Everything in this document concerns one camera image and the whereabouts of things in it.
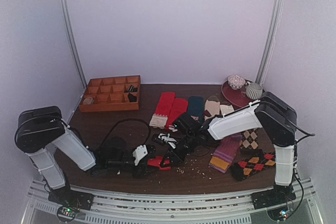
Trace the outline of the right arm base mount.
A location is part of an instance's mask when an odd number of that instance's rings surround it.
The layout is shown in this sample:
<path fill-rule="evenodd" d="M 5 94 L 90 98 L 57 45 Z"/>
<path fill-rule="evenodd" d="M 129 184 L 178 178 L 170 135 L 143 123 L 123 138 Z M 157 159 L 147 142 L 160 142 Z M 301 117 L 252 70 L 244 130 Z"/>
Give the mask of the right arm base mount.
<path fill-rule="evenodd" d="M 254 209 L 267 208 L 267 215 L 273 221 L 285 221 L 291 215 L 289 203 L 296 199 L 293 186 L 274 185 L 272 189 L 252 193 Z"/>

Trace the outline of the red sock with white cuff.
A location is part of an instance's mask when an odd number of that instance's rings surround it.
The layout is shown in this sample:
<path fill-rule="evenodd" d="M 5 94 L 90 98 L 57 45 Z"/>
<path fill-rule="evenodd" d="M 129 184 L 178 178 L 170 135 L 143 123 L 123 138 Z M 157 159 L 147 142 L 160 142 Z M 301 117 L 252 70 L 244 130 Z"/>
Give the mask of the red sock with white cuff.
<path fill-rule="evenodd" d="M 163 156 L 156 156 L 155 158 L 151 158 L 147 161 L 147 164 L 150 167 L 158 168 L 159 170 L 171 170 L 171 169 L 160 169 L 159 163 L 161 162 Z"/>

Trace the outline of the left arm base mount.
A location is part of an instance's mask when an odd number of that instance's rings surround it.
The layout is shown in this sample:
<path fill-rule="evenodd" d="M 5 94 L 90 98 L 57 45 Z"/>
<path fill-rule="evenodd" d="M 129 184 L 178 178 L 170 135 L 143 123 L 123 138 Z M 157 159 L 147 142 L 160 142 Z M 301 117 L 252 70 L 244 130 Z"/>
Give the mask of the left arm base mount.
<path fill-rule="evenodd" d="M 50 191 L 48 196 L 49 201 L 60 205 L 56 210 L 56 217 L 63 223 L 74 221 L 82 210 L 90 210 L 93 198 L 93 194 L 75 190 L 70 190 L 65 198 L 54 191 Z"/>

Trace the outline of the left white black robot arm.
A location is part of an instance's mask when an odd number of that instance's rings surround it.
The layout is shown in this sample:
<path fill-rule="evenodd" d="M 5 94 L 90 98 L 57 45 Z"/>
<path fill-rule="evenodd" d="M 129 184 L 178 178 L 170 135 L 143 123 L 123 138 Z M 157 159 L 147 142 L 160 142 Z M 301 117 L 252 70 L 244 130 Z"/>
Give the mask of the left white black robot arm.
<path fill-rule="evenodd" d="M 149 163 L 155 159 L 154 145 L 142 144 L 129 152 L 124 139 L 106 136 L 93 150 L 83 142 L 79 131 L 62 119 L 57 106 L 22 112 L 18 117 L 14 142 L 29 156 L 49 188 L 55 190 L 56 198 L 64 205 L 71 205 L 75 201 L 75 192 L 67 187 L 66 175 L 48 150 L 49 145 L 61 150 L 90 176 L 115 170 L 131 172 L 133 178 L 142 178 L 158 170 Z"/>

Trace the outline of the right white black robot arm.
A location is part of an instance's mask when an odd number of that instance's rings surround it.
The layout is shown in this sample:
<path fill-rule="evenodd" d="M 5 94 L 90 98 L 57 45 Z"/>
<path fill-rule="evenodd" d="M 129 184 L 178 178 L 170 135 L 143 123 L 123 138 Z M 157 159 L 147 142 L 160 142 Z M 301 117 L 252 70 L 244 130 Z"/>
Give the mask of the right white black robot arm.
<path fill-rule="evenodd" d="M 226 115 L 215 115 L 203 124 L 196 122 L 187 113 L 180 115 L 173 123 L 184 137 L 170 147 L 163 160 L 169 160 L 171 166 L 184 162 L 186 156 L 209 139 L 222 140 L 225 137 L 252 129 L 264 129 L 272 145 L 273 153 L 259 151 L 253 157 L 234 163 L 230 171 L 237 181 L 243 181 L 269 166 L 275 166 L 275 185 L 269 192 L 272 203 L 279 204 L 289 196 L 293 171 L 297 162 L 296 132 L 304 138 L 312 137 L 297 123 L 297 113 L 288 104 L 271 92 L 265 92 L 259 100 L 249 103 Z"/>

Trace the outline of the orange wooden compartment tray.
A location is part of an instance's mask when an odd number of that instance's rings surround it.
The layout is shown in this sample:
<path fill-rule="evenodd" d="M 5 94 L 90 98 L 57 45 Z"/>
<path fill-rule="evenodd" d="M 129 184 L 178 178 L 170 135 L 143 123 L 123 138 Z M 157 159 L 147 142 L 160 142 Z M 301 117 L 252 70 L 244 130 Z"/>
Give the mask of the orange wooden compartment tray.
<path fill-rule="evenodd" d="M 130 85 L 138 89 L 135 93 L 137 102 L 128 101 L 125 91 Z M 91 79 L 81 98 L 79 110 L 83 113 L 138 110 L 140 87 L 139 75 Z"/>

